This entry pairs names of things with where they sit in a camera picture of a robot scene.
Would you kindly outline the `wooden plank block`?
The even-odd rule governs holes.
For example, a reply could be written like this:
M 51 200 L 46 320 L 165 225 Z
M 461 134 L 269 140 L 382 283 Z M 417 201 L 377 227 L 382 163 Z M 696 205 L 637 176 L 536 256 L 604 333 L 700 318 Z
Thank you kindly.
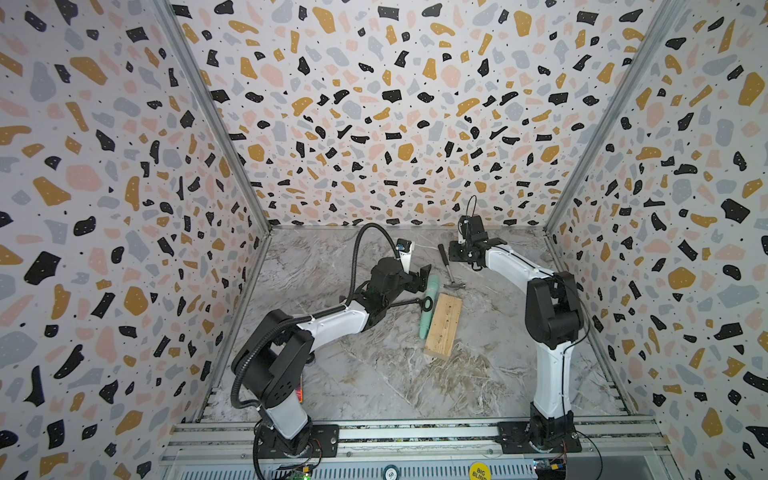
M 427 334 L 424 352 L 437 359 L 449 360 L 454 347 L 462 300 L 441 293 Z

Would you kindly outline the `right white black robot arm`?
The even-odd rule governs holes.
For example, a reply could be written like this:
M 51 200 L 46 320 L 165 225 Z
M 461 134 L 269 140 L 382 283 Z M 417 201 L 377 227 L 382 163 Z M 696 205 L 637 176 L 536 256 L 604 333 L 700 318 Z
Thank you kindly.
M 473 270 L 489 269 L 526 294 L 524 323 L 537 347 L 536 391 L 531 418 L 559 422 L 571 414 L 567 393 L 573 346 L 584 327 L 573 275 L 556 272 L 523 257 L 501 238 L 492 238 L 478 215 L 463 215 L 458 238 L 445 259 Z

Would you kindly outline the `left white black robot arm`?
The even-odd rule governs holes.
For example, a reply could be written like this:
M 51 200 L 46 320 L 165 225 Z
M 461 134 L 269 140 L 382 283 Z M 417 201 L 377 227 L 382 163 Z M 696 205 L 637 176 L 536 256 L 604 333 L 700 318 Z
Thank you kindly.
M 392 308 L 431 308 L 426 296 L 431 270 L 428 264 L 407 271 L 401 260 L 384 258 L 337 306 L 300 317 L 268 312 L 232 361 L 232 407 L 256 409 L 262 425 L 284 442 L 307 443 L 312 420 L 296 388 L 309 358 L 320 347 L 373 328 Z

